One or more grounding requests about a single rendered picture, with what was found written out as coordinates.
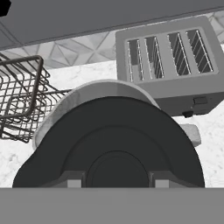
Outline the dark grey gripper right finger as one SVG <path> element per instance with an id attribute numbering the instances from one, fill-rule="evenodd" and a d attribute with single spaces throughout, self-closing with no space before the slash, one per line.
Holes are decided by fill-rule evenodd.
<path id="1" fill-rule="evenodd" d="M 171 171 L 150 171 L 149 187 L 154 188 L 185 188 L 193 185 L 177 178 Z"/>

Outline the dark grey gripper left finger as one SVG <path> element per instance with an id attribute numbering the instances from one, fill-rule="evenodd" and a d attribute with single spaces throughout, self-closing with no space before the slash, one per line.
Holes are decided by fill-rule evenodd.
<path id="1" fill-rule="evenodd" d="M 44 184 L 44 187 L 55 188 L 82 188 L 86 186 L 86 175 L 84 171 L 64 171 L 62 175 Z"/>

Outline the black round blender lid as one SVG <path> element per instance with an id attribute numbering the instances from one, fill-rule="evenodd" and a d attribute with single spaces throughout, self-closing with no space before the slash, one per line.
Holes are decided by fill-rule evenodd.
<path id="1" fill-rule="evenodd" d="M 65 171 L 84 171 L 86 187 L 145 188 L 151 171 L 170 171 L 192 187 L 205 184 L 181 127 L 161 109 L 128 97 L 95 99 L 63 115 L 13 185 L 44 187 Z"/>

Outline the grey four-slot toaster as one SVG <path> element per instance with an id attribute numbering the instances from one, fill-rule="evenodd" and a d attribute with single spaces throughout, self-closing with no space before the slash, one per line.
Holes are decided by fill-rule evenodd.
<path id="1" fill-rule="evenodd" d="M 224 101 L 224 52 L 205 16 L 115 34 L 117 77 L 170 116 L 204 115 Z"/>

